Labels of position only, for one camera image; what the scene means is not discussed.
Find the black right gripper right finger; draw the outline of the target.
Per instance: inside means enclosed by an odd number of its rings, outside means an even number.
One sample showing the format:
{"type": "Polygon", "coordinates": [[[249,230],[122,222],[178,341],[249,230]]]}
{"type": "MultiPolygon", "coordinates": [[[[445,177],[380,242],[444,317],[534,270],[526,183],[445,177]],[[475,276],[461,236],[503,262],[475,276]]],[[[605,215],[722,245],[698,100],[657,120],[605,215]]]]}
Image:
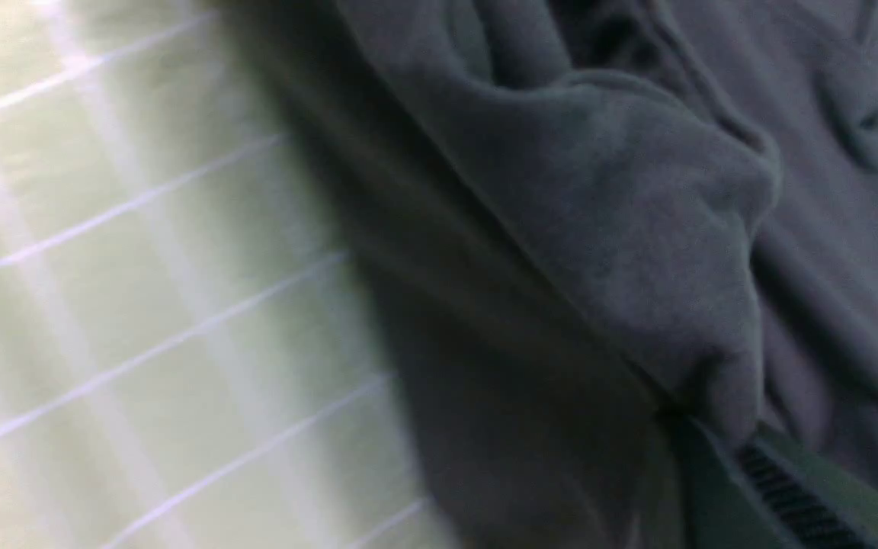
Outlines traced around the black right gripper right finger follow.
{"type": "Polygon", "coordinates": [[[736,463],[751,517],[739,548],[878,548],[878,491],[762,427],[736,463]]]}

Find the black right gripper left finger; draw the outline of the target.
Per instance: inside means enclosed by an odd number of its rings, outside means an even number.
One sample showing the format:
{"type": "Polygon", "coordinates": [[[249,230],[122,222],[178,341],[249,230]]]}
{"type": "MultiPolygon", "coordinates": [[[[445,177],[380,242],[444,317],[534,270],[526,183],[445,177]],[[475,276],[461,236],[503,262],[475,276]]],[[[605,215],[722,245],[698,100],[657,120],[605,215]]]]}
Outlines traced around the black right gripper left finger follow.
{"type": "Polygon", "coordinates": [[[690,548],[798,546],[764,507],[727,446],[687,417],[666,417],[663,426],[682,479],[690,548]]]}

